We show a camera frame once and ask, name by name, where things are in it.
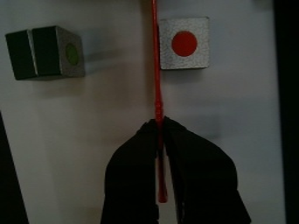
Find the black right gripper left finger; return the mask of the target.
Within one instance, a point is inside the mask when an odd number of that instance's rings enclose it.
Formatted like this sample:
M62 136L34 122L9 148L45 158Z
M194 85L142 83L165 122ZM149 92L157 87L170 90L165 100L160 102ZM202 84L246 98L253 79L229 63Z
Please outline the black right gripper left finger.
M106 164L100 224L158 224L154 197L157 127L142 124Z

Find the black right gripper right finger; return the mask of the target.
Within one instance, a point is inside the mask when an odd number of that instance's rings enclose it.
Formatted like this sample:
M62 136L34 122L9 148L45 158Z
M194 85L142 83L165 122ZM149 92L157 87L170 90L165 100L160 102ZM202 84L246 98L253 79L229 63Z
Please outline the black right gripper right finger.
M236 166L221 148L170 118L162 120L162 140L177 224L249 224Z

